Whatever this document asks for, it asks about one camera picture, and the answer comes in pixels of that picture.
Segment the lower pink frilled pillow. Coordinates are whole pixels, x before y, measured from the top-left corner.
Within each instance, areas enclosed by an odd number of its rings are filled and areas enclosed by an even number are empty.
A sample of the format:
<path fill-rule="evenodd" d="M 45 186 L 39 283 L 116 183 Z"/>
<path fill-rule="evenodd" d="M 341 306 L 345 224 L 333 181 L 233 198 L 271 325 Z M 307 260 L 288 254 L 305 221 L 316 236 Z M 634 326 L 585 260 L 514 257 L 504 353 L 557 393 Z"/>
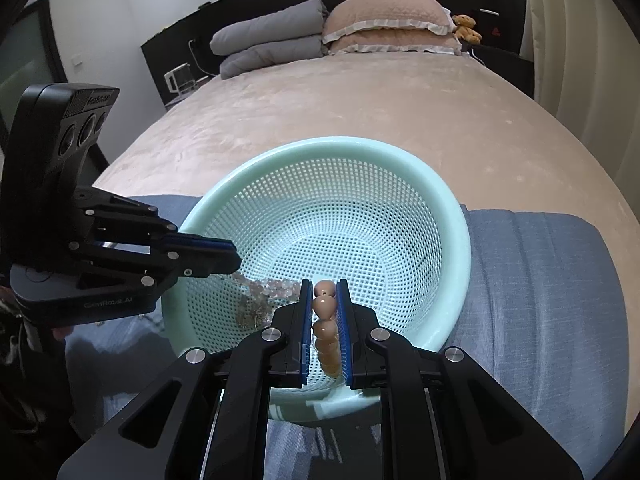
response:
<path fill-rule="evenodd" d="M 462 47 L 454 34 L 439 36 L 426 29 L 379 29 L 354 32 L 332 42 L 331 54 L 420 52 L 460 55 Z"/>

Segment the blue grey cloth mat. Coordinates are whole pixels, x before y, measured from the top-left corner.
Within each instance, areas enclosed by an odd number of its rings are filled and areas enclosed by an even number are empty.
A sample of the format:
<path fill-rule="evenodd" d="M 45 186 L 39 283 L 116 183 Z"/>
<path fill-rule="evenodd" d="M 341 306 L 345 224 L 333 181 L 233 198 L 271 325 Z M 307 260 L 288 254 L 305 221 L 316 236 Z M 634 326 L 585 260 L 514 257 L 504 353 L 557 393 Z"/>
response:
<path fill-rule="evenodd" d="M 470 210 L 471 281 L 450 344 L 520 402 L 593 478 L 625 437 L 628 330 L 598 230 L 570 214 Z M 84 437 L 175 359 L 160 312 L 76 328 L 66 341 Z"/>

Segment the pink frilled pillow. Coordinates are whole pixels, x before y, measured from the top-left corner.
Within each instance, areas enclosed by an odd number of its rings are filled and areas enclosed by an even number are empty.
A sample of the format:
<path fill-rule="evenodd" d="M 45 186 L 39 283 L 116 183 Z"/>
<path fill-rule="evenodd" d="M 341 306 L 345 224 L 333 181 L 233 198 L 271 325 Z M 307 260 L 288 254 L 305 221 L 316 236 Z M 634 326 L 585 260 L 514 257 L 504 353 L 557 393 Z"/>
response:
<path fill-rule="evenodd" d="M 354 32 L 332 42 L 331 54 L 420 52 L 460 55 L 462 47 L 454 34 L 439 36 L 426 29 L 379 29 Z"/>
<path fill-rule="evenodd" d="M 449 11 L 436 0 L 345 0 L 324 22 L 322 42 L 332 44 L 366 30 L 420 29 L 446 36 L 455 28 Z"/>

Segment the black headboard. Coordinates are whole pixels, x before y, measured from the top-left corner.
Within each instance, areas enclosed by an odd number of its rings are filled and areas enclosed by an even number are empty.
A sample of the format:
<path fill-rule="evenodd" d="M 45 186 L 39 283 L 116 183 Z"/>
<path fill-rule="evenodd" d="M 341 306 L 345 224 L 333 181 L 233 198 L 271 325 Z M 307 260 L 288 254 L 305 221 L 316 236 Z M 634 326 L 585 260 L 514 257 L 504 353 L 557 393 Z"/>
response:
<path fill-rule="evenodd" d="M 335 51 L 338 40 L 388 29 L 418 33 L 401 50 L 454 55 L 470 46 L 457 36 L 465 16 L 474 20 L 483 48 L 518 53 L 525 10 L 526 0 L 218 0 L 156 34 L 142 53 L 160 97 L 170 103 L 166 78 L 176 68 L 218 76 L 257 47 L 301 48 L 302 58 L 318 58 Z"/>

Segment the cream curtain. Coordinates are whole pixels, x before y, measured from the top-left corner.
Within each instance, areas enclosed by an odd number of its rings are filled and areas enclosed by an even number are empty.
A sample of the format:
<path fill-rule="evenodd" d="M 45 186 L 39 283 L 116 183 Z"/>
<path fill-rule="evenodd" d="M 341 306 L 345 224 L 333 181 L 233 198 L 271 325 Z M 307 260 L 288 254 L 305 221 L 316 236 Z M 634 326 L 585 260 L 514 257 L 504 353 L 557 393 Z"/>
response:
<path fill-rule="evenodd" d="M 527 0 L 535 100 L 639 200 L 639 43 L 613 0 Z"/>

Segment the grey folded duvet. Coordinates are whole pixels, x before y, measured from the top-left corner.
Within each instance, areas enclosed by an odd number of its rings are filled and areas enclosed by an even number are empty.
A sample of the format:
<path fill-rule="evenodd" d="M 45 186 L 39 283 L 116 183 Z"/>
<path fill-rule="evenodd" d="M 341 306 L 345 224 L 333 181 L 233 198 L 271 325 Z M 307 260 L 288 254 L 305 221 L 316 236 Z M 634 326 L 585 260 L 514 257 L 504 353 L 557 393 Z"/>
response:
<path fill-rule="evenodd" d="M 220 78 L 322 58 L 326 47 L 321 34 L 327 16 L 322 0 L 306 0 L 218 30 L 209 41 L 209 49 L 213 55 L 224 57 Z"/>

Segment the white bedside kettle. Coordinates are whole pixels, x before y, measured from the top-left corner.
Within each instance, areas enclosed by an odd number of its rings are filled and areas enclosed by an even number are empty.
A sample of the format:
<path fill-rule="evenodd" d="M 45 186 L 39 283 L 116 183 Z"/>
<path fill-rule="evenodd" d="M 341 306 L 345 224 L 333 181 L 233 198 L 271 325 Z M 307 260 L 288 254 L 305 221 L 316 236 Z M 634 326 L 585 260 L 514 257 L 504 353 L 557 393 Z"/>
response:
<path fill-rule="evenodd" d="M 189 63 L 182 63 L 164 73 L 166 86 L 170 93 L 181 96 L 191 91 L 196 85 Z"/>

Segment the brown teddy bear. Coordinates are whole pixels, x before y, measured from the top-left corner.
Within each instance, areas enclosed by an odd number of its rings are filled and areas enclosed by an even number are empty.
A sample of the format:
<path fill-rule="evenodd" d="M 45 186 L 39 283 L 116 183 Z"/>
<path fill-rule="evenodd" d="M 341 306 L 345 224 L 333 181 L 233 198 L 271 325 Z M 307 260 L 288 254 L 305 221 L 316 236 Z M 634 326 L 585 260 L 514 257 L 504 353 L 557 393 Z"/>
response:
<path fill-rule="evenodd" d="M 452 21 L 456 25 L 454 34 L 460 41 L 476 46 L 482 42 L 482 35 L 474 29 L 476 25 L 474 18 L 466 14 L 458 14 L 452 17 Z"/>

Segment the mint green plastic basket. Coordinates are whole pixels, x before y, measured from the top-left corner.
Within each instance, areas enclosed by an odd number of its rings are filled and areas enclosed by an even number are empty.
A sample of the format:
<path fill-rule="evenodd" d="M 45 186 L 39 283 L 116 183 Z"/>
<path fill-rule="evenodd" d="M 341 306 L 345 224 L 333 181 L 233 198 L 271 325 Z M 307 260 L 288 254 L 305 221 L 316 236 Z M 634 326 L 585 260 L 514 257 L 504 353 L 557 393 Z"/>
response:
<path fill-rule="evenodd" d="M 164 293 L 177 354 L 216 353 L 256 330 L 239 310 L 251 281 L 345 281 L 356 304 L 436 351 L 471 276 L 463 210 L 421 159 L 380 141 L 328 136 L 265 152 L 217 183 L 181 231 L 235 244 L 239 278 L 182 278 Z"/>

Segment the beige bed blanket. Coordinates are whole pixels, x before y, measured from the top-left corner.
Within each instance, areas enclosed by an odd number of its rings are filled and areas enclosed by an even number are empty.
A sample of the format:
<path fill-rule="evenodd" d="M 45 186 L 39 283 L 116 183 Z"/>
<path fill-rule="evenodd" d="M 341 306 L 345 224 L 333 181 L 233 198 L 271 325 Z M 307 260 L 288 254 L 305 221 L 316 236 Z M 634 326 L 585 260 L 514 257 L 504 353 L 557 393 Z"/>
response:
<path fill-rule="evenodd" d="M 627 310 L 627 415 L 639 411 L 639 223 L 620 189 L 534 100 L 464 56 L 342 54 L 214 79 L 116 159 L 96 186 L 200 196 L 247 160 L 317 136 L 393 144 L 475 209 L 565 212 L 601 233 Z"/>

